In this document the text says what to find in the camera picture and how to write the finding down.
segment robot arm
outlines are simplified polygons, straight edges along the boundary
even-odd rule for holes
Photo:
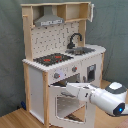
[[[127,89],[119,83],[114,82],[105,89],[90,83],[67,83],[66,90],[79,100],[96,105],[110,116],[128,115],[128,105],[125,105]]]

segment toy kitchen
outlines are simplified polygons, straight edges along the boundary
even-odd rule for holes
[[[66,91],[66,83],[100,86],[105,49],[85,44],[90,2],[23,4],[26,107],[45,128],[94,128],[95,106]]]

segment stovetop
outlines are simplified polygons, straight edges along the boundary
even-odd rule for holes
[[[54,54],[50,54],[40,58],[36,58],[34,59],[34,62],[37,62],[39,64],[42,64],[48,67],[51,65],[55,65],[55,64],[67,61],[69,59],[73,59],[73,57],[70,57],[61,53],[54,53]]]

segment top shelf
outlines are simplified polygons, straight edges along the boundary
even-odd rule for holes
[[[91,2],[22,4],[23,18],[28,18],[31,28],[35,27],[34,21],[44,15],[43,8],[47,5],[52,5],[53,15],[63,18],[65,23],[87,20],[91,13]]]
[[[45,6],[45,5],[64,5],[64,4],[82,4],[82,3],[91,3],[91,2],[64,2],[64,3],[40,3],[40,4],[21,4],[22,7],[28,6]]]

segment backsplash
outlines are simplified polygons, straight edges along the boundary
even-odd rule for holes
[[[57,24],[47,27],[32,29],[33,58],[48,55],[52,52],[66,50],[70,37],[79,31],[79,22]],[[78,36],[73,38],[73,43],[78,46]]]

